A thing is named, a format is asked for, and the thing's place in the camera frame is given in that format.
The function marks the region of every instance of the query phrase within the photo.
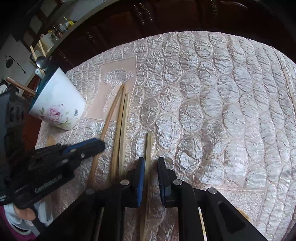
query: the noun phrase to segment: white container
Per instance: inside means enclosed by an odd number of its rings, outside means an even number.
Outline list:
[[[85,100],[58,68],[49,79],[29,114],[64,130],[72,129],[81,117]]]

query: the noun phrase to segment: quilted tablecloth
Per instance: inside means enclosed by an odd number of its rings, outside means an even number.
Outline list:
[[[70,131],[43,122],[62,144],[99,137],[119,86],[131,93],[125,169],[144,156],[153,133],[146,240],[178,240],[176,208],[162,207],[155,161],[193,187],[215,187],[267,240],[281,240],[296,214],[296,64],[276,49],[216,32],[172,32],[99,54],[66,73],[86,100]],[[117,110],[99,158],[96,184],[110,185]],[[84,191],[92,158],[52,194],[58,216]],[[139,240],[139,215],[126,209],[125,240]]]

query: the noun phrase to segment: lamp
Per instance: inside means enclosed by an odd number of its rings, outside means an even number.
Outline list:
[[[5,55],[5,60],[6,60],[6,68],[10,68],[13,64],[13,61],[15,61],[18,65],[19,63],[13,59],[13,57],[9,56],[9,55]]]

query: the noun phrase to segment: black cord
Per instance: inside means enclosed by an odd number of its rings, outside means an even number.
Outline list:
[[[7,59],[6,59],[6,57],[10,57],[10,58],[12,58],[12,60],[13,61],[15,61],[18,65],[19,65],[19,63],[13,58],[13,57],[11,57],[11,56],[9,56],[9,55],[5,55],[5,60],[7,61]]]

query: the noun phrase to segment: screw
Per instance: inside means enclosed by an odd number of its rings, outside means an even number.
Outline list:
[[[85,193],[86,193],[87,195],[93,195],[93,194],[94,194],[94,189],[89,188],[89,189],[87,189],[87,190],[85,191]]]
[[[182,181],[180,179],[175,179],[173,181],[173,184],[175,184],[176,186],[180,186],[182,184]]]
[[[216,194],[217,193],[217,189],[216,188],[209,188],[208,191],[211,194]]]
[[[123,179],[123,180],[120,181],[120,184],[123,185],[123,186],[127,186],[129,184],[129,180]]]

